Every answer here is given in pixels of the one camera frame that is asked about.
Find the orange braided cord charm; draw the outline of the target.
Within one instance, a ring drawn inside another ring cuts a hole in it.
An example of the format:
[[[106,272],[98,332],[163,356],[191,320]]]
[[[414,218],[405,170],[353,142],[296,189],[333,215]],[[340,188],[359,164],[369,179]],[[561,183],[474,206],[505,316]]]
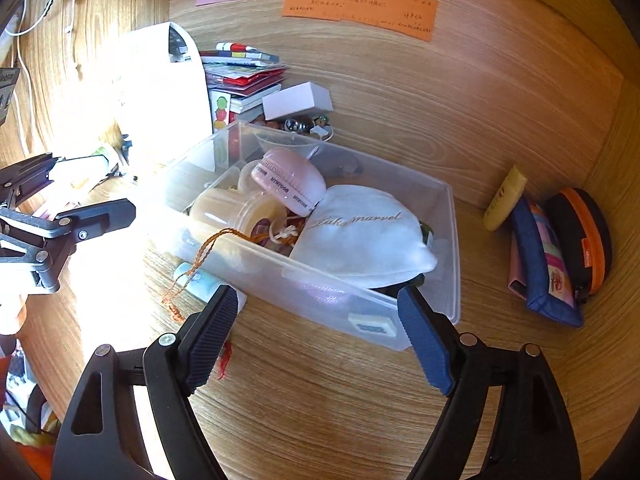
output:
[[[175,299],[182,294],[186,289],[186,286],[188,286],[190,281],[192,281],[195,272],[201,269],[208,256],[212,253],[217,240],[224,236],[234,236],[240,240],[245,240],[246,242],[253,241],[250,236],[232,228],[224,228],[211,235],[209,238],[206,238],[205,242],[201,244],[200,248],[198,248],[194,261],[185,271],[181,272],[176,278],[174,278],[160,300],[160,304],[169,311],[171,318],[174,321],[183,323],[186,320],[180,309],[175,305]]]

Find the light blue small bottle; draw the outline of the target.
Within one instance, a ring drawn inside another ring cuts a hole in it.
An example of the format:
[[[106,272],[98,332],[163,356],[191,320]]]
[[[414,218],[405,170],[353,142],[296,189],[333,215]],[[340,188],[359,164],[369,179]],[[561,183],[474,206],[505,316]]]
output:
[[[203,302],[207,302],[209,299],[212,299],[220,286],[227,285],[227,282],[224,280],[221,280],[215,275],[209,274],[203,270],[197,270],[192,275],[192,278],[188,280],[186,272],[190,269],[190,263],[180,263],[175,268],[174,275],[172,277],[178,281],[179,286],[186,286],[186,291],[189,294]]]

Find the cream plastic lidded jar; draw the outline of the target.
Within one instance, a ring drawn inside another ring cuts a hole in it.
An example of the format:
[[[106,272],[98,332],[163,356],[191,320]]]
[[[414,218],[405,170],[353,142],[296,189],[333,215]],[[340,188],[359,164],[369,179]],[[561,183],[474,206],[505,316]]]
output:
[[[268,235],[270,226],[287,214],[286,207],[266,192],[243,193],[222,188],[209,188],[201,193],[189,211],[195,220],[236,229],[249,237]]]

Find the small blue box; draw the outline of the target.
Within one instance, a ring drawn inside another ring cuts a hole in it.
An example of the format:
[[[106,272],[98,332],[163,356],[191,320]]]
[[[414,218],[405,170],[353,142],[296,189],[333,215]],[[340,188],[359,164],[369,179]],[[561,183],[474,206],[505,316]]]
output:
[[[397,328],[387,316],[349,313],[348,322],[360,333],[395,338]]]

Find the pink round compact case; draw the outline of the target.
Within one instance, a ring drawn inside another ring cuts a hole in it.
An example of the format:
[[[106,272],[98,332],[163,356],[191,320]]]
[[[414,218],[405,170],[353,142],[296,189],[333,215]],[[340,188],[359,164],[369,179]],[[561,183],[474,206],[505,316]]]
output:
[[[269,150],[250,176],[299,217],[308,217],[326,195],[326,181],[320,171],[308,159],[287,148]]]

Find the white drawstring cloth bag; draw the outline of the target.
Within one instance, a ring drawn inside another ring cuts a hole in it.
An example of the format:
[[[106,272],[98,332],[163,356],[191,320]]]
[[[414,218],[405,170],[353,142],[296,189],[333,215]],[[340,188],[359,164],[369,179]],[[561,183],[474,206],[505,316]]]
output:
[[[390,193],[353,184],[326,190],[290,258],[368,289],[410,281],[437,266],[411,210]]]

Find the blue fabric pouch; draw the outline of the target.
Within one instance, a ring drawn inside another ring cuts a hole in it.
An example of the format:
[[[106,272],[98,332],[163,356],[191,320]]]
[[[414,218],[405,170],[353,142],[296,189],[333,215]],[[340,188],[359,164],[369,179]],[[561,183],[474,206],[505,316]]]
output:
[[[511,212],[511,223],[527,309],[563,325],[582,327],[584,317],[558,239],[541,206],[522,196]]]

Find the clear plastic bowl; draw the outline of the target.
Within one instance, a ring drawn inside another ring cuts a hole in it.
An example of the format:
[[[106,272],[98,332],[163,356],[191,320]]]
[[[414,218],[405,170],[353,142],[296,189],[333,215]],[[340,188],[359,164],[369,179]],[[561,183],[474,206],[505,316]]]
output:
[[[320,150],[318,141],[297,133],[262,129],[255,132],[254,136],[264,153],[275,148],[286,148],[303,158],[312,159]]]

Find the black orange round case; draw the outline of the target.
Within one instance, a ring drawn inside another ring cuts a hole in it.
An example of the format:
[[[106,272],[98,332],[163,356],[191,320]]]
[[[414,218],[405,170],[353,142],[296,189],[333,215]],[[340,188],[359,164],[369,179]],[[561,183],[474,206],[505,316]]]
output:
[[[562,188],[544,203],[544,212],[559,241],[574,298],[583,304],[610,275],[613,245],[598,204],[582,188]]]

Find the clear plastic storage box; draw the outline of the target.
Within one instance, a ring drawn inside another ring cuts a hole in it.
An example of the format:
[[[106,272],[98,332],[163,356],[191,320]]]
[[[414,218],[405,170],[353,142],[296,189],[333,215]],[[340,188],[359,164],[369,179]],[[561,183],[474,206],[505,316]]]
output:
[[[198,299],[229,284],[394,350],[409,345],[396,300],[408,284],[459,321],[458,231],[444,181],[236,122],[171,162],[158,196],[177,214],[175,278]]]

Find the stack of books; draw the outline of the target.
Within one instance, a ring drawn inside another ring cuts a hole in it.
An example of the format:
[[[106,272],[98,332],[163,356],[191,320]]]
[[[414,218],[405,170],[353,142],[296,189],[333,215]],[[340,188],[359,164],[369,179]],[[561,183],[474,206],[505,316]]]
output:
[[[262,100],[282,89],[288,71],[276,54],[236,42],[218,42],[198,54],[215,122],[261,115]]]

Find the small white box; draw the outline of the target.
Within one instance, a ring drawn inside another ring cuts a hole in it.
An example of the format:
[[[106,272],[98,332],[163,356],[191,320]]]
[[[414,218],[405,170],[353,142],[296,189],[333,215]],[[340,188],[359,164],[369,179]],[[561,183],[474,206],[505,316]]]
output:
[[[329,90],[310,81],[273,92],[262,98],[265,120],[322,114],[332,110],[333,103]]]

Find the yellow lotion tube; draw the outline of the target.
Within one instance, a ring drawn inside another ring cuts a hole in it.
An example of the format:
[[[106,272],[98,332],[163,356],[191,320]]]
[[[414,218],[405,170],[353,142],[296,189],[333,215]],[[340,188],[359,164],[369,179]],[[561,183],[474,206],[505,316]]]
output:
[[[527,182],[526,175],[521,172],[518,166],[514,165],[485,210],[483,224],[488,231],[494,232],[503,225],[522,197]]]

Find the orange sticky note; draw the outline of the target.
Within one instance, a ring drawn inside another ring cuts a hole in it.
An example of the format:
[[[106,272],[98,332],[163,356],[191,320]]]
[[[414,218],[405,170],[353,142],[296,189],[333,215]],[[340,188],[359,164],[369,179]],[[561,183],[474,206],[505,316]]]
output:
[[[430,41],[437,0],[283,0],[287,18],[349,21]]]

